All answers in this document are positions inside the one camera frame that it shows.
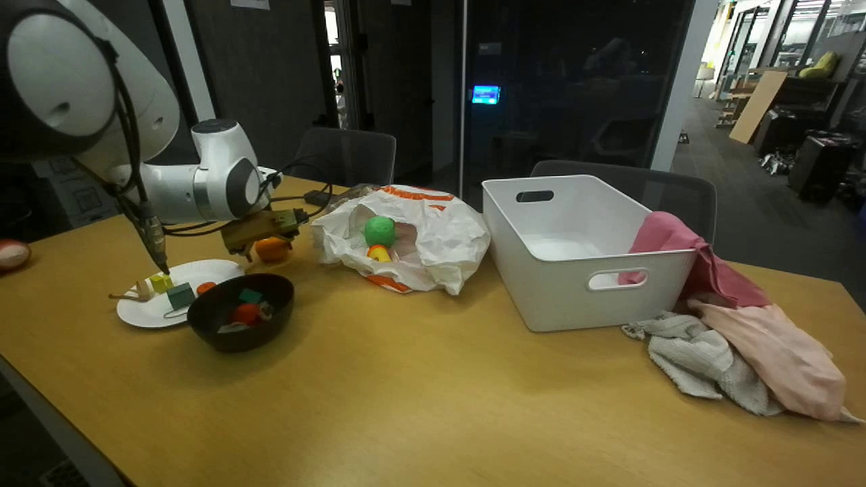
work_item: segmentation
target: wooden table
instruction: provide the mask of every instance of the wooden table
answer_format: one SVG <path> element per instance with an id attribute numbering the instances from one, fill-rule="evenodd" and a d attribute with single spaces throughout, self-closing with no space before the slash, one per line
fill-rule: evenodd
<path id="1" fill-rule="evenodd" d="M 281 191 L 308 183 L 286 182 Z M 491 263 L 461 298 L 397 298 L 314 256 L 289 328 L 220 353 L 136 330 L 108 293 L 155 268 L 124 220 L 0 278 L 0 353 L 136 483 L 864 483 L 866 431 L 694 401 L 618 328 L 527 333 Z M 220 238 L 170 263 L 226 256 Z M 837 284 L 741 271 L 821 337 L 866 413 L 866 318 Z"/>

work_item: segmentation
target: white plastic bag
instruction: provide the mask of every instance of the white plastic bag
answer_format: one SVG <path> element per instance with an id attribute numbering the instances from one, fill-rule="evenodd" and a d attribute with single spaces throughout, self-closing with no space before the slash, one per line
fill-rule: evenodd
<path id="1" fill-rule="evenodd" d="M 362 236 L 372 217 L 389 217 L 397 241 L 389 263 L 369 256 Z M 491 232 L 480 210 L 447 191 L 416 186 L 383 186 L 347 199 L 311 221 L 322 263 L 355 268 L 369 282 L 393 293 L 431 293 L 445 287 L 461 295 L 480 271 Z"/>

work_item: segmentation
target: chair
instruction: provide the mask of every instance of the chair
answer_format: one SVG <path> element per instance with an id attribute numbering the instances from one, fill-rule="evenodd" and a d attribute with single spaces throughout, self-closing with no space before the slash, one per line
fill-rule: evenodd
<path id="1" fill-rule="evenodd" d="M 714 238 L 714 186 L 703 179 L 631 165 L 538 159 L 530 175 L 591 174 L 653 210 L 676 213 L 703 241 Z"/>
<path id="2" fill-rule="evenodd" d="M 389 132 L 308 126 L 285 174 L 347 186 L 393 183 L 396 161 L 397 137 Z"/>
<path id="3" fill-rule="evenodd" d="M 618 83 L 615 96 L 610 101 L 607 115 L 599 125 L 588 159 L 619 161 L 619 165 L 641 165 L 649 155 L 653 132 L 661 121 L 659 101 L 661 101 L 661 78 L 659 76 L 626 76 Z"/>

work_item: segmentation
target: white plate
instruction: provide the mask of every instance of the white plate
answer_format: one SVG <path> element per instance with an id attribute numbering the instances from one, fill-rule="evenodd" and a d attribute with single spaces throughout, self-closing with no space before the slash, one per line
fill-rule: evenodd
<path id="1" fill-rule="evenodd" d="M 173 284 L 184 284 L 190 282 L 190 287 L 201 287 L 203 282 L 228 282 L 240 276 L 243 268 L 234 259 L 194 259 L 194 263 L 184 263 L 170 268 L 170 282 Z M 127 322 L 131 328 L 175 328 L 182 322 L 188 322 L 188 307 L 170 312 L 169 295 L 155 295 L 147 302 L 138 299 L 116 299 L 116 317 L 123 322 Z"/>

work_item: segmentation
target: white basket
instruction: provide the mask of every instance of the white basket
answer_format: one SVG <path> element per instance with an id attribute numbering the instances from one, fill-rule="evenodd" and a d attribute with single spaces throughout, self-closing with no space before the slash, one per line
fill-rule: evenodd
<path id="1" fill-rule="evenodd" d="M 483 186 L 496 268 L 530 330 L 626 324 L 676 302 L 695 251 L 631 253 L 648 205 L 596 175 Z"/>

